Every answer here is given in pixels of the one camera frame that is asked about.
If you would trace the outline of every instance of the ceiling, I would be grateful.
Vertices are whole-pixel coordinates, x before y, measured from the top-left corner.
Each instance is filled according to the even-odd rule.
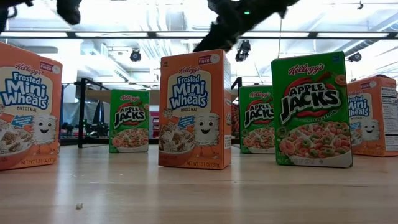
[[[9,30],[21,31],[208,31],[216,14],[207,8],[206,0],[83,0],[80,6],[81,24],[70,26],[55,13],[55,1],[36,0],[35,6],[18,7],[18,16],[9,21]],[[289,8],[281,21],[274,14],[255,31],[335,31],[377,32],[398,28],[398,0],[301,0]],[[10,44],[54,59],[77,70],[69,82],[81,77],[106,82],[111,88],[157,88],[160,58],[166,55],[191,52],[197,39],[10,39]],[[347,75],[362,78],[383,73],[398,78],[398,42],[380,40],[250,40],[251,52],[244,62],[235,62],[236,48],[228,54],[234,76],[243,82],[271,83],[270,62],[278,57],[291,57],[343,50],[353,54],[359,50],[360,62],[347,62]],[[140,49],[142,60],[129,59],[133,49]],[[130,82],[140,85],[117,85],[111,82]]]

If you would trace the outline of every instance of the orange cereal box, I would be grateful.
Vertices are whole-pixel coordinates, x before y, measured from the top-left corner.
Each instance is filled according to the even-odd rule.
[[[223,50],[162,58],[159,165],[231,163],[231,75]]]
[[[347,90],[353,153],[398,156],[396,81],[378,75],[350,83]]]
[[[0,170],[53,164],[62,64],[2,43],[0,52]]]

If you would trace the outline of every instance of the small debris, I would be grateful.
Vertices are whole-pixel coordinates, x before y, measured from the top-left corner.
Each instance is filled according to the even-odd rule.
[[[83,208],[83,203],[76,204],[76,210],[81,210]]]

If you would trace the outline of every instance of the wooden table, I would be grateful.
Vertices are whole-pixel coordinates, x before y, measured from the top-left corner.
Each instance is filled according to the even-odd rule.
[[[0,172],[0,223],[398,223],[398,158],[288,167],[235,149],[219,171],[158,167],[156,150],[63,147],[56,165]]]

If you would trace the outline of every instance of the green cereal box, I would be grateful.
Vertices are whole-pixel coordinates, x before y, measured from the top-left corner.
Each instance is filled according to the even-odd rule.
[[[147,152],[149,92],[111,91],[109,152]]]
[[[275,153],[272,86],[242,86],[239,107],[241,152]]]
[[[277,163],[351,167],[344,53],[278,59],[271,67]]]

